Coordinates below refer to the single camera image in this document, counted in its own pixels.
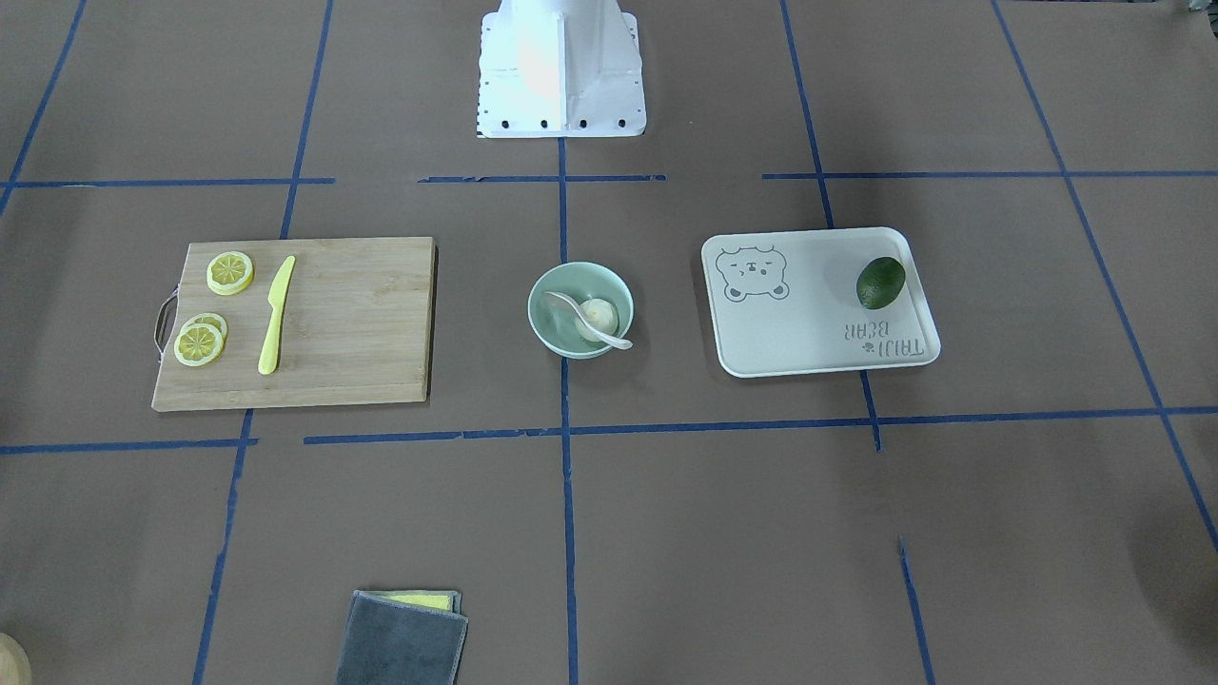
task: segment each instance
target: knife handle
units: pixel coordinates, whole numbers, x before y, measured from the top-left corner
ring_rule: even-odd
[[[267,338],[262,341],[262,355],[258,356],[258,373],[270,375],[279,368],[279,336],[284,325],[284,308],[270,311],[270,323],[267,325]]]

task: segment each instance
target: light green bowl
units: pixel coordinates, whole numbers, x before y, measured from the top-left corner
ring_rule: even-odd
[[[551,351],[569,360],[591,360],[611,347],[581,338],[575,330],[575,312],[564,314],[551,307],[543,296],[547,291],[565,293],[576,302],[593,297],[608,301],[618,310],[618,330],[614,332],[618,338],[625,338],[635,321],[635,297],[626,282],[614,272],[592,262],[568,262],[549,269],[529,293],[529,323]]]

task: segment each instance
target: bear face print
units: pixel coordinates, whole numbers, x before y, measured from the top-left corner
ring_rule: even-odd
[[[715,257],[715,268],[723,274],[723,280],[727,282],[723,294],[733,302],[743,301],[749,295],[769,295],[782,300],[789,294],[783,280],[787,257],[773,247],[741,247],[734,252],[725,250]]]

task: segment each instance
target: gray towel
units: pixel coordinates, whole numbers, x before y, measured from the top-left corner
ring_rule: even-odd
[[[453,612],[357,591],[335,685],[452,685],[468,625]]]

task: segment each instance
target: white spoon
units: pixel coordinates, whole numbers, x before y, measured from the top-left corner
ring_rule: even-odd
[[[580,305],[576,303],[575,300],[572,300],[569,295],[565,295],[563,293],[546,291],[544,296],[546,301],[551,306],[561,307],[564,310],[565,308],[575,310],[575,316],[580,317],[580,321],[583,322],[583,325],[588,327],[588,330],[591,330],[593,335],[599,338],[602,342],[607,345],[613,345],[619,350],[630,350],[631,347],[635,346],[633,342],[626,340],[625,338],[615,338],[613,335],[609,335],[608,333],[602,333],[600,330],[597,330],[597,328],[592,325],[592,322],[588,321],[588,317],[585,316],[583,310],[580,308]]]

